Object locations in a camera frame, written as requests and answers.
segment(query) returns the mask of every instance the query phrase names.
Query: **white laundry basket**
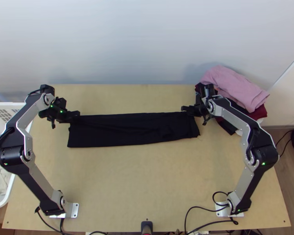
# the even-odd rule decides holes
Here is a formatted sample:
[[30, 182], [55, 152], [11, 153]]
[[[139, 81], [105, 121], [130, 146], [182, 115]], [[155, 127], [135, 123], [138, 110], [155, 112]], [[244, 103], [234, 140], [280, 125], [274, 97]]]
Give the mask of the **white laundry basket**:
[[[6, 122], [9, 121], [24, 105], [25, 103], [0, 102], [0, 134], [3, 132]], [[31, 124], [32, 123], [26, 128], [28, 132], [31, 128]], [[15, 174], [11, 174], [5, 195], [0, 195], [0, 207], [8, 202], [14, 179]]]

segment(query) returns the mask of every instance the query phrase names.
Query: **pink towel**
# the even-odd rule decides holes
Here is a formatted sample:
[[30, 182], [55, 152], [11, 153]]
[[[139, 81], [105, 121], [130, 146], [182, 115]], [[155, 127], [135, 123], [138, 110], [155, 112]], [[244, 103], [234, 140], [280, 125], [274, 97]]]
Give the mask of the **pink towel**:
[[221, 65], [208, 70], [200, 82], [205, 85], [212, 83], [219, 90], [219, 95], [234, 100], [250, 113], [264, 104], [269, 96], [267, 91], [260, 89], [243, 75]]

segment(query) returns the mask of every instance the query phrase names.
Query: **wooden tabletop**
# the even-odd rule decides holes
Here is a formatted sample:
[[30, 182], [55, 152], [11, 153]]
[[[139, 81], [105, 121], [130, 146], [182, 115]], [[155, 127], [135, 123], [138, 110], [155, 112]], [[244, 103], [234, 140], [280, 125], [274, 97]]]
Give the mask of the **wooden tabletop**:
[[[55, 85], [67, 109], [82, 115], [174, 112], [195, 100], [192, 85]], [[101, 148], [68, 148], [69, 124], [36, 117], [31, 129], [36, 164], [54, 189], [80, 204], [78, 218], [66, 219], [66, 231], [140, 231], [153, 222], [154, 231], [183, 231], [191, 206], [214, 209], [215, 191], [232, 191], [243, 171], [240, 137], [230, 136], [215, 120], [202, 126], [201, 136], [165, 143]], [[267, 171], [252, 205], [239, 225], [220, 223], [207, 230], [239, 230], [290, 226], [274, 168]], [[4, 228], [49, 230], [34, 214], [39, 201], [17, 177]], [[187, 230], [223, 220], [200, 209], [190, 212]], [[59, 227], [59, 219], [46, 218]]]

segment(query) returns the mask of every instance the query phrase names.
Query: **black cable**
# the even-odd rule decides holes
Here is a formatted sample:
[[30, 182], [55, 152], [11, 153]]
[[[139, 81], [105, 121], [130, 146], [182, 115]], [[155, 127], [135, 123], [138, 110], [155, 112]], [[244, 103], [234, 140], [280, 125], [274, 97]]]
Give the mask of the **black cable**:
[[288, 142], [286, 143], [286, 145], [284, 146], [283, 152], [282, 152], [282, 154], [280, 155], [280, 157], [282, 157], [282, 155], [283, 155], [285, 149], [287, 148], [288, 143], [290, 143], [290, 141], [291, 141], [291, 139], [289, 139], [289, 141], [288, 141]]
[[286, 134], [287, 133], [289, 133], [289, 132], [291, 132], [291, 131], [293, 131], [293, 130], [289, 130], [289, 131], [287, 131], [278, 141], [277, 141], [277, 143], [276, 143], [276, 147], [278, 146], [278, 144], [279, 144], [279, 142], [286, 136]]
[[94, 233], [101, 233], [101, 234], [103, 234], [103, 235], [108, 235], [107, 233], [104, 233], [104, 232], [101, 232], [101, 231], [94, 231], [94, 232], [90, 233], [89, 235], [92, 235], [92, 234], [94, 234]]
[[194, 232], [196, 232], [196, 231], [198, 231], [198, 230], [200, 230], [200, 229], [202, 229], [202, 228], [204, 228], [204, 227], [206, 227], [206, 226], [208, 226], [208, 225], [211, 225], [211, 224], [218, 224], [218, 223], [225, 223], [225, 222], [232, 222], [233, 224], [238, 225], [238, 222], [235, 221], [232, 217], [230, 217], [230, 220], [214, 221], [214, 222], [210, 222], [210, 223], [208, 223], [208, 224], [204, 224], [204, 225], [202, 225], [202, 226], [200, 226], [200, 227], [198, 227], [198, 228], [195, 228], [194, 230], [190, 231], [189, 233], [186, 233], [186, 235], [191, 234], [191, 233], [194, 233]]
[[218, 209], [218, 210], [210, 210], [210, 209], [206, 209], [204, 207], [201, 207], [201, 206], [192, 206], [191, 208], [189, 208], [189, 210], [187, 211], [186, 215], [185, 215], [185, 219], [184, 219], [184, 232], [185, 232], [185, 235], [187, 235], [188, 233], [186, 232], [186, 220], [187, 220], [187, 216], [189, 214], [189, 212], [194, 209], [194, 208], [199, 208], [199, 209], [203, 209], [203, 210], [206, 210], [206, 211], [209, 211], [209, 212], [219, 212], [225, 208], [229, 207], [229, 205], [221, 208], [221, 209]]
[[47, 225], [49, 228], [51, 228], [52, 230], [54, 230], [54, 231], [56, 231], [56, 232], [58, 232], [58, 233], [60, 233], [60, 234], [62, 234], [62, 235], [73, 235], [73, 234], [71, 234], [71, 233], [64, 233], [64, 232], [61, 232], [61, 231], [55, 229], [54, 227], [50, 226], [49, 224], [47, 224], [47, 222], [46, 222], [46, 221], [42, 218], [42, 216], [40, 215], [39, 210], [40, 210], [40, 208], [39, 208], [39, 206], [38, 206], [38, 207], [36, 208], [36, 210], [35, 210], [35, 213], [38, 214], [38, 216], [39, 216], [39, 218], [42, 220], [42, 222], [43, 222], [45, 225]]
[[[46, 221], [42, 218], [42, 216], [40, 215], [39, 210], [40, 210], [40, 208], [39, 208], [39, 206], [38, 206], [38, 207], [36, 208], [36, 210], [35, 210], [35, 213], [38, 214], [38, 216], [39, 216], [39, 218], [42, 220], [42, 222], [43, 222], [45, 225], [47, 225], [49, 228], [51, 228], [52, 230], [54, 230], [54, 231], [56, 231], [56, 232], [58, 232], [58, 233], [60, 233], [60, 234], [62, 234], [62, 235], [73, 235], [73, 234], [71, 234], [71, 233], [65, 233], [65, 232], [63, 232], [63, 230], [62, 230], [62, 226], [63, 226], [63, 222], [64, 222], [64, 219], [65, 219], [65, 218], [61, 218], [61, 221], [60, 221], [60, 230], [57, 230], [57, 229], [55, 229], [54, 227], [51, 227], [49, 224], [47, 224], [47, 222], [46, 222]], [[101, 233], [101, 234], [103, 234], [103, 235], [109, 235], [109, 234], [104, 233], [104, 232], [101, 232], [101, 231], [94, 231], [94, 232], [90, 233], [89, 235], [94, 234], [94, 233]]]
[[32, 95], [32, 94], [37, 94], [37, 92], [38, 92], [38, 91], [41, 91], [41, 90], [43, 90], [43, 88], [40, 88], [40, 89], [34, 90], [34, 91], [30, 92], [30, 93], [28, 94], [28, 96], [30, 96], [30, 95]]
[[257, 229], [257, 231], [258, 231], [258, 233], [259, 233], [260, 235], [263, 235], [259, 229]]
[[223, 193], [223, 194], [225, 194], [226, 196], [228, 195], [228, 194], [225, 193], [225, 192], [217, 191], [217, 192], [215, 192], [215, 193], [212, 195], [212, 200], [213, 200], [213, 202], [214, 202], [216, 205], [218, 205], [218, 206], [229, 206], [228, 204], [219, 204], [219, 203], [216, 203], [216, 201], [215, 201], [215, 199], [214, 199], [214, 196], [215, 196], [217, 193]]
[[61, 221], [60, 221], [60, 231], [63, 232], [62, 230], [62, 226], [63, 226], [63, 223], [64, 223], [64, 219], [65, 218], [61, 218]]
[[0, 135], [0, 142], [4, 140], [10, 133], [14, 132], [13, 127], [9, 127], [2, 135]]

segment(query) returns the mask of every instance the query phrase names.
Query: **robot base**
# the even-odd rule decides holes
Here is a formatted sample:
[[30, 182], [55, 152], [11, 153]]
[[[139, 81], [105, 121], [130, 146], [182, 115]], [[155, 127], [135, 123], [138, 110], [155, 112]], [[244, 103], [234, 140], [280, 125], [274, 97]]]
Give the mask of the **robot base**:
[[[223, 205], [223, 204], [228, 204], [227, 201], [225, 201], [225, 202], [217, 202], [217, 203], [218, 203], [218, 204], [221, 204], [221, 205]], [[224, 206], [218, 206], [217, 204], [215, 204], [215, 207], [216, 207], [216, 210], [220, 210], [220, 209], [222, 209]], [[217, 215], [218, 217], [244, 217], [244, 212], [239, 213], [239, 214], [237, 214], [237, 215], [231, 215], [231, 208], [230, 208], [230, 207], [226, 207], [226, 208], [224, 208], [224, 209], [221, 210], [221, 211], [217, 211], [217, 212], [216, 212], [216, 215]]]

